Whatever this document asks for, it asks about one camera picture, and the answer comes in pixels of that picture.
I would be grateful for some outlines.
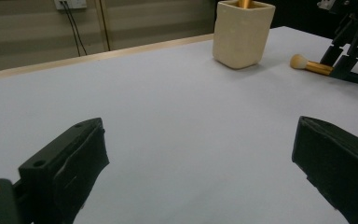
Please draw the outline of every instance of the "beige cup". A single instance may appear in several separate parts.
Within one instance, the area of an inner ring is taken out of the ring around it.
[[[234,69],[260,62],[275,6],[253,2],[250,8],[238,7],[238,1],[222,1],[217,6],[213,56]]]

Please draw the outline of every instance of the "brush bristles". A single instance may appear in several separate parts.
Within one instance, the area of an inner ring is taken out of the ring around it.
[[[308,60],[301,54],[295,54],[290,60],[290,66],[295,69],[304,69],[307,66]]]

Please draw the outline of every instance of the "beige wall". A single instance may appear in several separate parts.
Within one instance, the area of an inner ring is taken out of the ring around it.
[[[73,10],[89,54],[213,32],[214,0],[87,0]],[[104,30],[102,12],[107,22]],[[0,1],[0,71],[77,57],[66,14],[53,0]]]

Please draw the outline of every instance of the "screw hole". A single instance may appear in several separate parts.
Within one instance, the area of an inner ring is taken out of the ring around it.
[[[42,166],[44,165],[46,162],[45,161],[37,161],[34,163],[34,167],[39,167],[39,166]]]

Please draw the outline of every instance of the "cable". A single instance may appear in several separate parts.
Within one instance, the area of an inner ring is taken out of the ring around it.
[[[84,53],[87,55],[86,49],[84,48],[83,42],[81,41],[79,31],[77,30],[77,26],[76,26],[75,19],[74,19],[74,17],[72,16],[71,8],[69,8],[68,3],[67,3],[66,1],[64,2],[64,4],[68,7],[69,15],[71,16],[72,21],[74,22],[74,26],[75,26],[75,28],[76,28],[77,37],[79,38],[80,45],[81,45],[81,47],[83,48]]]
[[[69,16],[68,9],[66,8],[66,5],[63,3],[63,1],[60,1],[60,3],[63,6],[63,9],[65,10],[66,16],[68,16],[69,22],[71,23],[72,32],[74,34],[74,39],[75,39],[75,42],[76,42],[77,55],[80,57],[80,50],[79,50],[79,45],[77,44],[77,38],[76,38],[76,34],[75,34],[74,25],[72,24],[72,20],[71,20],[71,18]]]

